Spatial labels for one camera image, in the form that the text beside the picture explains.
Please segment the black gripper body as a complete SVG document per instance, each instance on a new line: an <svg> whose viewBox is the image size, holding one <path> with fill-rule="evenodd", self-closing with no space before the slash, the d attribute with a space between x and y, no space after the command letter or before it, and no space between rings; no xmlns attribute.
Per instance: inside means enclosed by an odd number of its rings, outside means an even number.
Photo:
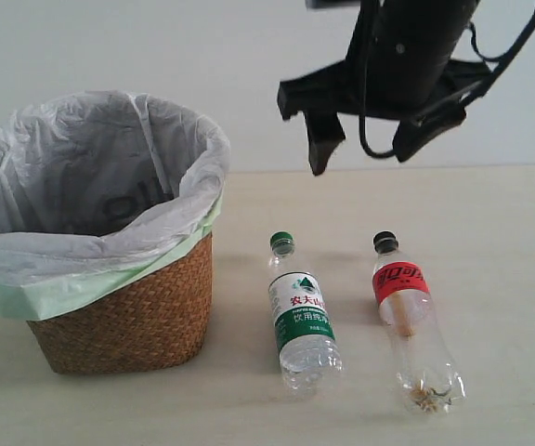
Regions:
<svg viewBox="0 0 535 446"><path fill-rule="evenodd" d="M390 121L421 121L459 102L489 79L484 62L449 59L371 58L364 65L342 60L280 82L277 104L284 121L300 112L342 113Z"/></svg>

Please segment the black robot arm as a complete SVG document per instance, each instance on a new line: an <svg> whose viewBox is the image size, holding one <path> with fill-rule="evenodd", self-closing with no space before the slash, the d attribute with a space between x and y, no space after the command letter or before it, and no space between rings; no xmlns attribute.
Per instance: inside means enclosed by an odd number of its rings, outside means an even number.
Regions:
<svg viewBox="0 0 535 446"><path fill-rule="evenodd" d="M451 54L475 1L363 1L346 56L279 85L283 120L305 119L308 161L324 173L346 134L338 116L359 118L359 142L373 159L405 163L466 117L463 97L492 71Z"/></svg>

